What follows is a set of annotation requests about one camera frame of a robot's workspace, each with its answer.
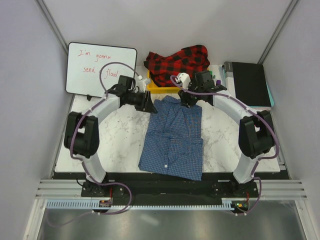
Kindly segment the blue checkered long sleeve shirt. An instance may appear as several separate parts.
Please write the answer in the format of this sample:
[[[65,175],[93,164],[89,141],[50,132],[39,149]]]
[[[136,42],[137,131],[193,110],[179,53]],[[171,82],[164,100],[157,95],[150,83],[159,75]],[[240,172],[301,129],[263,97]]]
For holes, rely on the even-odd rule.
[[[202,108],[187,108],[180,100],[156,99],[138,163],[141,171],[201,181],[203,145]]]

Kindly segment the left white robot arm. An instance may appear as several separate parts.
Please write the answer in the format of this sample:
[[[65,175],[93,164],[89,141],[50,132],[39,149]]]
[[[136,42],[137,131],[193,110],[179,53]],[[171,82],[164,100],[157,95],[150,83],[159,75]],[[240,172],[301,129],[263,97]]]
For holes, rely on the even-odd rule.
[[[136,111],[156,114],[145,81],[147,79],[140,76],[138,83],[135,83],[132,77],[121,75],[118,83],[106,90],[97,103],[81,112],[68,114],[64,147],[69,149],[72,159],[81,162],[86,179],[93,183],[92,191],[99,197],[106,196],[110,191],[109,183],[104,181],[107,173],[98,156],[99,125],[124,105],[134,106]]]

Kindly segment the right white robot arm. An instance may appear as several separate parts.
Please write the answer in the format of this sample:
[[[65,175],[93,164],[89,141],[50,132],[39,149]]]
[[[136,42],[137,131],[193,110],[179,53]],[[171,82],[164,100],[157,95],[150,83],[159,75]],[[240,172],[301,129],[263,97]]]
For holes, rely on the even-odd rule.
[[[193,79],[181,72],[177,76],[172,75],[170,80],[179,88],[183,106],[190,108],[198,101],[204,101],[238,124],[241,156],[233,171],[235,181],[229,184],[229,191],[235,197],[242,196],[247,191],[246,183],[254,179],[259,162],[269,159],[266,154],[271,148],[279,147],[270,112],[257,111],[232,96],[224,85],[214,82],[208,70],[197,72]]]

